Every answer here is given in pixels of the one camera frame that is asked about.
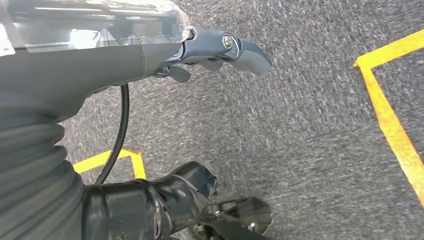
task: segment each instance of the screw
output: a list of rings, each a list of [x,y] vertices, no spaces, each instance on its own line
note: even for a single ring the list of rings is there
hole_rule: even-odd
[[[224,47],[230,49],[233,46],[233,38],[230,35],[225,34],[222,37],[222,43],[224,44]]]

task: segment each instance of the yellow tape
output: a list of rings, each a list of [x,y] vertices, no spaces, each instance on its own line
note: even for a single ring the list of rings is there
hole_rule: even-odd
[[[75,172],[81,174],[87,172],[88,170],[100,167],[106,164],[111,151],[105,151],[98,155],[87,158],[83,161],[77,162],[73,165]],[[122,158],[131,158],[132,168],[134,170],[134,176],[136,179],[146,179],[146,172],[143,165],[142,154],[137,151],[131,151],[128,149],[122,149],[119,152],[118,159]]]
[[[355,67],[372,69],[424,47],[424,29],[357,58]]]
[[[424,47],[424,29],[357,58],[378,124],[424,207],[424,164],[377,82],[372,68]]]

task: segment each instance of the yellow floor marking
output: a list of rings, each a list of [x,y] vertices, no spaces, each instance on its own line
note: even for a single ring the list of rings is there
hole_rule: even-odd
[[[421,205],[424,207],[424,163],[390,106],[372,68],[424,48],[424,29],[357,58],[378,124]]]
[[[357,58],[356,65],[372,69],[424,47],[424,29],[368,52]]]
[[[87,158],[83,161],[77,162],[73,165],[73,169],[75,172],[81,174],[88,170],[100,167],[104,164],[106,164],[106,161],[108,160],[109,155],[111,154],[111,151],[105,151],[103,153],[100,153],[98,155],[92,156],[90,158]],[[128,149],[122,149],[119,152],[118,159],[122,158],[131,158],[132,162],[132,168],[134,170],[134,176],[136,179],[146,179],[146,172],[143,165],[143,158],[142,154],[138,151],[131,151]]]

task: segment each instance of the grey carpet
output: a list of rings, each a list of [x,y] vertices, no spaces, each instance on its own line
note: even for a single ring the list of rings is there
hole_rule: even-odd
[[[422,0],[177,0],[195,24],[259,43],[269,74],[225,66],[190,68],[187,84],[131,84],[127,148],[141,151],[147,177],[181,163],[210,163],[222,198],[270,202],[271,239],[421,239],[424,210],[381,133],[355,59],[424,28]],[[374,69],[424,157],[423,50]],[[78,162],[110,150],[120,95],[88,99],[63,123],[61,144]],[[84,173],[94,182],[99,170]],[[132,179],[120,160],[108,181]],[[179,235],[188,239],[186,234]]]

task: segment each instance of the vacuum hose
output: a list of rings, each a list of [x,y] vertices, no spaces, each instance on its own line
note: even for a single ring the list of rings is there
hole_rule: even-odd
[[[197,162],[154,181],[84,186],[54,146],[60,125],[16,116],[0,126],[0,239],[156,240],[187,227],[215,193]]]

